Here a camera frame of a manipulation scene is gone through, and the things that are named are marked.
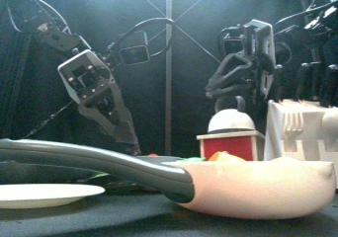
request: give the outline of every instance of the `black curtain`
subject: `black curtain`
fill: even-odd
[[[92,49],[103,52],[142,21],[163,17],[167,0],[46,0],[66,18],[72,31],[80,34]],[[18,33],[10,23],[4,1],[0,0],[0,132],[2,137],[22,138],[42,121],[50,118],[68,102],[56,68],[62,63],[55,51],[38,39]],[[219,31],[253,19],[276,23],[301,11],[300,0],[173,0],[173,18],[179,29],[173,35],[173,123],[171,154],[197,156],[199,144],[195,136],[207,131],[214,114],[214,100],[205,96],[207,79],[222,60],[218,52]],[[302,24],[302,19],[293,21]],[[150,28],[154,36],[163,26]],[[153,44],[162,48],[166,36]],[[294,78],[300,62],[296,58],[288,67]],[[131,110],[145,154],[165,153],[166,138],[166,56],[151,62],[126,66],[114,71],[122,88],[126,105]],[[294,80],[286,80],[289,89]],[[265,132],[265,108],[253,113],[258,129]],[[106,136],[98,124],[84,118],[71,105],[32,136],[35,139],[62,141],[119,150],[114,138]]]

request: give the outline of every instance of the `table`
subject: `table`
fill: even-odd
[[[245,220],[190,211],[142,190],[86,197],[68,205],[0,209],[0,236],[338,236],[338,195],[318,213],[285,220]]]

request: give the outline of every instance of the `orange object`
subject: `orange object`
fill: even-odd
[[[246,160],[235,155],[231,155],[227,151],[218,151],[211,155],[207,161],[245,162]]]

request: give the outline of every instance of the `gray pan handle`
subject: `gray pan handle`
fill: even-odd
[[[157,189],[175,202],[186,203],[194,199],[193,179],[182,168],[95,147],[42,140],[0,139],[0,161],[90,169]]]

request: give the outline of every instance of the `white pan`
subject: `white pan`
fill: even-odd
[[[4,161],[75,167],[117,175],[158,189],[186,208],[227,217],[301,217],[328,206],[336,193],[330,162],[177,161],[158,164],[74,144],[0,139],[0,162]]]

